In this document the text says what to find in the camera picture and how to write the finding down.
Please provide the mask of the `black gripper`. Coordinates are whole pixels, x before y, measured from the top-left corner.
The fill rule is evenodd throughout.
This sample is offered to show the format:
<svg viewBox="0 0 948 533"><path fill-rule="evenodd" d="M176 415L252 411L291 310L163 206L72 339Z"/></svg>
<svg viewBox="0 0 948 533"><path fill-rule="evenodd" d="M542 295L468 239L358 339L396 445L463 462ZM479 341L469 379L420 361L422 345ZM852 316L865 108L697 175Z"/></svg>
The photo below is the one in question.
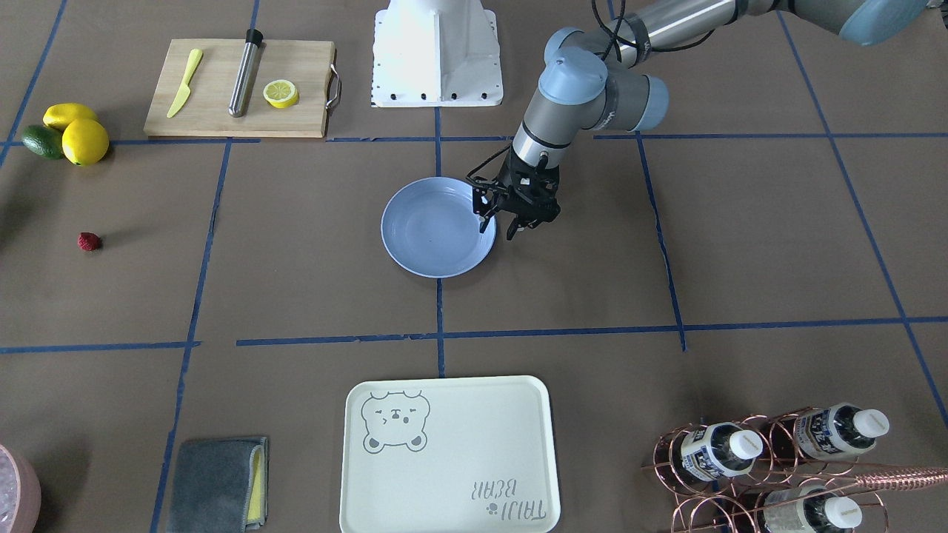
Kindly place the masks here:
<svg viewBox="0 0 948 533"><path fill-rule="evenodd" d="M500 172L492 180L476 173L494 161L497 154L481 162L468 173L473 188L473 212L478 216L478 232L485 233L493 217L502 210L514 217L507 227L511 241L524 225L552 222L560 213L555 195L559 187L559 168L550 166L548 154L539 156L538 164L531 166L515 154L507 154Z"/></svg>

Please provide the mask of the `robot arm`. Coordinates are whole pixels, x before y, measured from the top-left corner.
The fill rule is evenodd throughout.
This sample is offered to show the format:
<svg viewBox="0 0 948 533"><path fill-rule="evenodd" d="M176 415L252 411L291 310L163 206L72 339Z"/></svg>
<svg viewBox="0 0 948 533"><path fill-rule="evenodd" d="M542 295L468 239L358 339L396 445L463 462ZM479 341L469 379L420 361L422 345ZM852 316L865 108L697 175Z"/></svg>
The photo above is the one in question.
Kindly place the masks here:
<svg viewBox="0 0 948 533"><path fill-rule="evenodd" d="M552 222L560 208L560 162L582 130L650 130L667 114L667 86L632 69L650 57L688 50L719 27L785 11L860 45L886 41L914 21L924 1L658 1L620 10L598 33L566 27L544 48L535 93L494 179L467 175L478 231L500 212L513 216L507 239Z"/></svg>

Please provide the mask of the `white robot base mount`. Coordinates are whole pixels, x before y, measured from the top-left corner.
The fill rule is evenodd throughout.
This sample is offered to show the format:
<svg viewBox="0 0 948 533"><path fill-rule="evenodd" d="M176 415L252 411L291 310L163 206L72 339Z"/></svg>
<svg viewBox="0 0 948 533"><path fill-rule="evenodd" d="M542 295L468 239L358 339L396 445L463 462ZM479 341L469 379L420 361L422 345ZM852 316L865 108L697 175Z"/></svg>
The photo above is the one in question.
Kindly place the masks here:
<svg viewBox="0 0 948 533"><path fill-rule="evenodd" d="M373 107L504 100L497 17L480 1L390 1L375 14L373 30Z"/></svg>

